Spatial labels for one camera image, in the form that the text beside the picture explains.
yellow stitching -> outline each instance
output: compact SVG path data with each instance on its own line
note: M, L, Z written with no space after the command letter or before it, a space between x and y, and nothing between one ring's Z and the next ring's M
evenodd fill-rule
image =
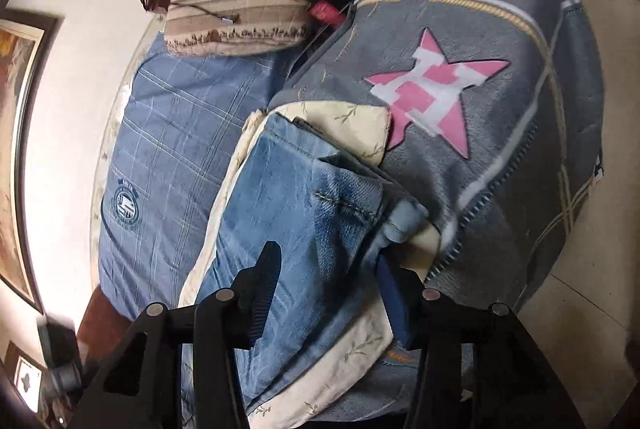
M370 5L371 3L379 2L391 2L397 3L402 0L361 0L358 3L358 7L361 5ZM554 107L556 109L556 122L558 123L558 133L560 136L560 144L561 144L561 156L562 160L566 159L566 123L564 119L564 102L562 99L562 93L558 86L558 81L556 80L556 73L553 68L553 59L551 59L551 52L549 52L545 41L543 41L540 36L533 30L533 28L527 23L524 19L516 16L514 13L504 10L495 5L489 5L487 3L476 2L474 0L427 0L431 3L447 3L449 5L459 5L464 6L466 8L471 8L472 10L480 10L481 12L486 12L491 14L492 16L496 16L498 18L503 18L509 21L513 26L521 29L525 34L529 35L535 42L538 50L545 59L551 60L551 70L548 75L549 86L551 89L551 93L554 97Z
M344 54L344 52L347 50L347 47L349 46L351 39L353 39L353 36L356 34L356 28L357 28L357 25L353 25L353 28L351 29L351 35L349 36L347 42L344 44L344 46L342 47L342 50L340 50L340 53L334 59L334 61L337 61L340 58L340 56L342 56L342 54Z
M567 213L566 196L564 195L564 183L562 182L562 171L558 173L558 190L560 191L560 205L562 207L562 219L564 221L564 234L569 235L571 226L569 225L569 215Z
M379 3L379 2L397 3L401 1L402 0L361 0L358 3L358 7L364 6L364 5L370 5L371 3ZM524 19L516 16L512 12L508 12L495 5L475 2L474 0L427 0L427 1L431 3L447 3L449 5L464 6L466 8L471 8L473 10L480 10L482 12L486 12L488 14L491 14L492 16L497 16L498 18L503 18L509 21L511 24L513 24L517 28L521 29L527 35L529 35L533 39L533 41L536 43L538 49L543 53L543 55L545 57L548 56L548 53L546 52L546 46L541 41L538 34L536 34L536 32L532 29L529 23L524 21Z
M584 199L589 193L591 180L587 180L586 186L583 186L578 192L575 194L574 199L571 202L571 209L574 210L578 204ZM562 213L558 213L554 219L552 219L549 224L545 227L545 230L540 233L538 239L529 250L529 255L533 254L534 251L538 248L539 244L542 243L542 240L546 238L547 234L551 232L556 225L560 222L560 218L562 217Z
M370 17L371 17L371 15L376 11L376 9L377 9L377 8L378 8L378 4L376 3L376 4L373 6L373 8L371 9L371 12L369 12L369 13L367 14L367 17L368 17L368 18L370 18Z
M412 359L411 357L401 355L400 353L393 351L392 349L388 349L385 352L385 355L387 357L391 357L392 359L396 359L396 361L400 361L400 362L410 362L412 364L415 364L415 362L418 362L417 359Z
M566 172L566 167L564 166L564 164L562 164L560 166L560 170L562 171L562 176L564 177L564 192L565 192L565 199L566 199L566 203L567 203L567 209L569 212L569 225L571 226L571 228L574 228L574 205L573 205L573 200L571 199L571 189L569 189L569 175Z

blue denim fabric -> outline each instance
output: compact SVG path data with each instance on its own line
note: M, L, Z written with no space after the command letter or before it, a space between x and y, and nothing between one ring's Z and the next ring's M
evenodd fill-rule
M356 422L409 409L420 365L420 350L406 351L394 341L350 390L314 421Z
M402 187L308 124L268 119L223 213L216 259L196 300L231 285L266 241L280 244L282 271L264 334L250 351L236 351L248 411L334 345L375 290L380 250L426 219Z
M297 49L250 57L173 57L158 35L138 68L102 201L100 287L135 319L176 307L249 114L282 87Z

framed picture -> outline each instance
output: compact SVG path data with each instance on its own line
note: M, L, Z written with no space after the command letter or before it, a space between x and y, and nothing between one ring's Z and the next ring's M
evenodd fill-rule
M26 122L57 20L0 11L0 279L40 313L24 222Z
M9 342L4 360L7 377L12 381L29 409L37 413L43 367L12 342Z

jeans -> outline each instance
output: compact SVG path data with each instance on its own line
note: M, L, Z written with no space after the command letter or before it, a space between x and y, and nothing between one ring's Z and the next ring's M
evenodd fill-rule
M280 245L282 271L264 334L250 351L236 351L248 411L333 346L375 291L380 250L409 239L427 216L383 172L305 122L268 119L223 213L217 257L196 299L231 285L266 241ZM189 367L188 355L184 361Z

blue plaid bedsheet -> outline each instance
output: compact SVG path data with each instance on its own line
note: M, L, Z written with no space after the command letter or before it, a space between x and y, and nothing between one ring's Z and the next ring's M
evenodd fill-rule
M122 315L176 307L246 117L298 53L174 57L158 35L138 68L102 199L100 287Z

